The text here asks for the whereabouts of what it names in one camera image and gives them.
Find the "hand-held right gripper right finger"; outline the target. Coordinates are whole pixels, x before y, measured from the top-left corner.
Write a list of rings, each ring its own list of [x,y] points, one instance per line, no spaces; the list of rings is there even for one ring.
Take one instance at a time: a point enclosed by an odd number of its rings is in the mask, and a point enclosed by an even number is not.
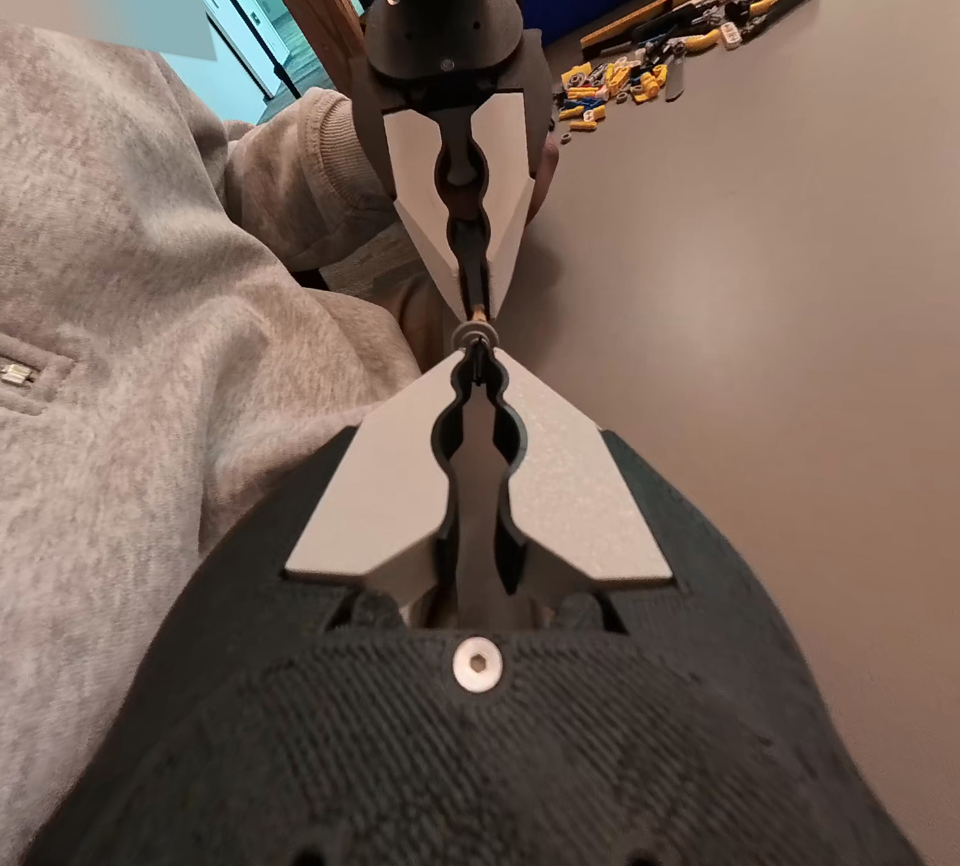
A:
[[[507,470],[494,558],[509,595],[669,583],[670,566],[594,420],[494,348],[488,396]]]

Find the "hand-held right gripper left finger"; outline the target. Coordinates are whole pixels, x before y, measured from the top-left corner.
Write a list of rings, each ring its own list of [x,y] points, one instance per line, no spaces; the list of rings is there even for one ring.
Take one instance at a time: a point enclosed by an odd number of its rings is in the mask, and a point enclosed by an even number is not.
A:
[[[473,389],[455,350],[367,415],[289,555],[301,580],[378,593],[429,593],[453,583],[459,498],[451,459]]]

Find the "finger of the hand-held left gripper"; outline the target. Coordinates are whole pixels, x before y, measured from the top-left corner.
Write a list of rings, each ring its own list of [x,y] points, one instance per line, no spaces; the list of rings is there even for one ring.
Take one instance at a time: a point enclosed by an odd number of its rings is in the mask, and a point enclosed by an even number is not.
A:
[[[449,242],[450,211],[436,181],[441,129],[411,109],[387,114],[383,123],[396,212],[440,295],[459,319],[467,319],[460,265]]]
[[[534,191],[522,92],[497,92],[471,116],[472,139],[486,167],[481,210],[488,241],[489,316],[498,316],[510,288]]]

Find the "grey round lego connector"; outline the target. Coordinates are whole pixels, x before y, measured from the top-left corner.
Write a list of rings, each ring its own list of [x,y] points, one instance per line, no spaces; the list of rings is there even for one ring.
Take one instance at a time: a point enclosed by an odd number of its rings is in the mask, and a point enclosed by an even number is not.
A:
[[[496,358],[495,350],[499,345],[495,328],[486,320],[465,321],[453,332],[451,343],[455,351],[459,350],[463,353],[468,382],[484,383]]]

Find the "person's left forearm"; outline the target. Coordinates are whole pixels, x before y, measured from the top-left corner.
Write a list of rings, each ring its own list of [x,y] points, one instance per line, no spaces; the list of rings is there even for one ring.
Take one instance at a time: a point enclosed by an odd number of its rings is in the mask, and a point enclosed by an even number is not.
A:
[[[341,262],[398,221],[342,93],[313,89],[265,123],[223,130],[223,207],[290,273]]]

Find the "pile of loose lego pieces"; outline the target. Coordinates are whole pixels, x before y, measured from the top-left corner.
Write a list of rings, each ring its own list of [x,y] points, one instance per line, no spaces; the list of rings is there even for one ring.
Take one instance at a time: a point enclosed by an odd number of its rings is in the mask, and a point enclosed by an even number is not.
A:
[[[559,142],[594,132],[610,104],[641,106],[685,91],[687,61],[759,38],[808,0],[656,0],[583,37],[581,62],[553,96]]]

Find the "person's left hand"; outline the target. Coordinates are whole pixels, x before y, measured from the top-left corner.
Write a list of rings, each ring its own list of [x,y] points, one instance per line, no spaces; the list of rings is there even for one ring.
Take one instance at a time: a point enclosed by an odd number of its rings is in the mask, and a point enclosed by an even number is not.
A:
[[[560,143],[555,131],[551,131],[544,142],[540,163],[534,177],[534,188],[526,217],[529,226],[544,205],[549,188],[554,180],[560,160]]]

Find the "grey hoodie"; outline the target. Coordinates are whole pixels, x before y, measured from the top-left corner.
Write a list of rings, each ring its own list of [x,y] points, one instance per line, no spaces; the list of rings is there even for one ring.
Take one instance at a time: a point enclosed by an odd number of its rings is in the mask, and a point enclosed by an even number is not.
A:
[[[159,54],[2,21],[1,841],[85,770],[198,564],[420,371],[227,216],[224,121]]]

